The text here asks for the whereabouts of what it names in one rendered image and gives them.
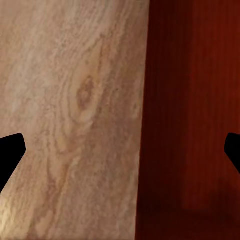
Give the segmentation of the storage box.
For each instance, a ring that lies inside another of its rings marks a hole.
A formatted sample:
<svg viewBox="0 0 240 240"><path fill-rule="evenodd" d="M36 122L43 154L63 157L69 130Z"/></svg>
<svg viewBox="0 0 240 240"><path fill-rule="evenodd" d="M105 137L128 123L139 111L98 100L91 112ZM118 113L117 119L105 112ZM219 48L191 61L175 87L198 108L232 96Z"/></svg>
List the storage box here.
<svg viewBox="0 0 240 240"><path fill-rule="evenodd" d="M149 0L134 240L240 240L240 0Z"/></svg>

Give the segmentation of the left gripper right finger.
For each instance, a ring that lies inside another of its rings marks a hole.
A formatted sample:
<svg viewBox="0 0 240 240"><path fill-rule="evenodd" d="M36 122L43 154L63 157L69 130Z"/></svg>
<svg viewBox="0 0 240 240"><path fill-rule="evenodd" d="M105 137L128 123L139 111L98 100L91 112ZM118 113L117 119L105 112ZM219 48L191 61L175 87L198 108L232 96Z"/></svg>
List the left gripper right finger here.
<svg viewBox="0 0 240 240"><path fill-rule="evenodd" d="M240 173L240 135L228 133L224 151Z"/></svg>

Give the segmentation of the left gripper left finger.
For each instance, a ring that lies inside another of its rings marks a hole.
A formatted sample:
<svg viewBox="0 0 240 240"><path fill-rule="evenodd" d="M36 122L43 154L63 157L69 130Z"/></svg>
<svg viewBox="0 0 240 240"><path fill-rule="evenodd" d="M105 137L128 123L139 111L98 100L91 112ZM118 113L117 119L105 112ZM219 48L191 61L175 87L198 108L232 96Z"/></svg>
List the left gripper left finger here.
<svg viewBox="0 0 240 240"><path fill-rule="evenodd" d="M22 133L0 138L0 193L26 152Z"/></svg>

